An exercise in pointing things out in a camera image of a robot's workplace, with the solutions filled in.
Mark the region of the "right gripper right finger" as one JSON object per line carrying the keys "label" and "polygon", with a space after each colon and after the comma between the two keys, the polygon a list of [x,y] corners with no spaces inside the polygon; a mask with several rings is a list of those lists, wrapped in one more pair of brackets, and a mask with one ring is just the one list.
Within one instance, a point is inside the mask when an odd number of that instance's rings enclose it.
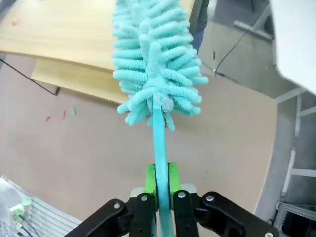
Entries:
{"label": "right gripper right finger", "polygon": [[221,237],[278,237],[278,230],[217,192],[199,196],[181,187],[176,163],[168,164],[176,235],[198,237],[198,224]]}

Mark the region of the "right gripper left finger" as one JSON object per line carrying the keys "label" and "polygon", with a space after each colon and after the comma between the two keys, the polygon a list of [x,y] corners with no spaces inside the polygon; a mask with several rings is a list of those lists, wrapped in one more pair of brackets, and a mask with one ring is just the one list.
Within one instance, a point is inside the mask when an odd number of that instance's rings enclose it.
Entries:
{"label": "right gripper left finger", "polygon": [[72,237],[154,237],[158,210],[155,166],[146,168],[145,189],[127,202],[112,199],[71,231]]}

